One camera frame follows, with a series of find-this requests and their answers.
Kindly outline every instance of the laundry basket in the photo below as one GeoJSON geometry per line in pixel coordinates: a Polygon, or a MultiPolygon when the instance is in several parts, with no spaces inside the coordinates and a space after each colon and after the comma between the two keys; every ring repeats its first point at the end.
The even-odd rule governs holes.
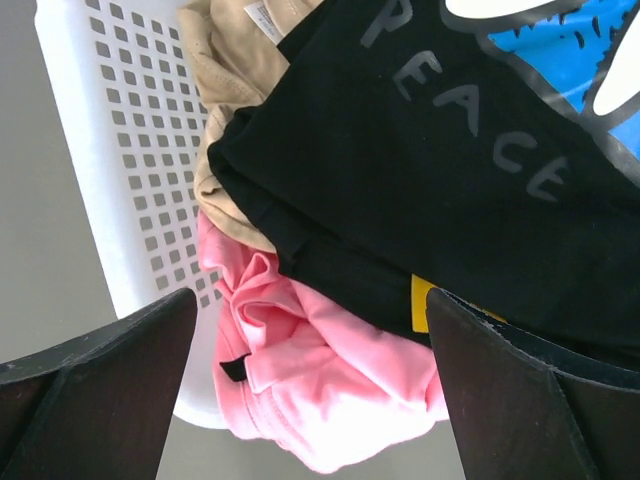
{"type": "Polygon", "coordinates": [[[180,44],[184,0],[38,0],[36,29],[119,317],[179,288],[200,314],[175,414],[224,426],[210,364],[220,294],[196,255],[206,110],[180,44]]]}

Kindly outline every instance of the pink hoodie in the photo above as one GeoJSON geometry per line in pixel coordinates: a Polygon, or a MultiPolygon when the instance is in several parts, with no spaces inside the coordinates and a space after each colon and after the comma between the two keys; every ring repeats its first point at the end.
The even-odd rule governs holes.
{"type": "Polygon", "coordinates": [[[276,255],[199,216],[203,269],[221,268],[213,362],[221,412],[243,439],[271,439],[331,473],[448,418],[433,352],[378,330],[278,273],[276,255]],[[250,354],[247,381],[220,367],[250,354]]]}

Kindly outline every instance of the beige garment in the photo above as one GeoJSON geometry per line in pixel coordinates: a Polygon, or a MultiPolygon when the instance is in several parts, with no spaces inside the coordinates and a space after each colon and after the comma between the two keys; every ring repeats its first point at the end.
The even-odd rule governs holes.
{"type": "MultiPolygon", "coordinates": [[[[209,118],[198,152],[194,191],[200,208],[229,237],[275,252],[211,173],[207,148],[218,140],[233,112],[259,105],[288,67],[287,60],[258,28],[244,7],[255,0],[196,0],[178,10],[182,42],[209,118]]],[[[267,0],[276,28],[284,35],[320,0],[267,0]]]]}

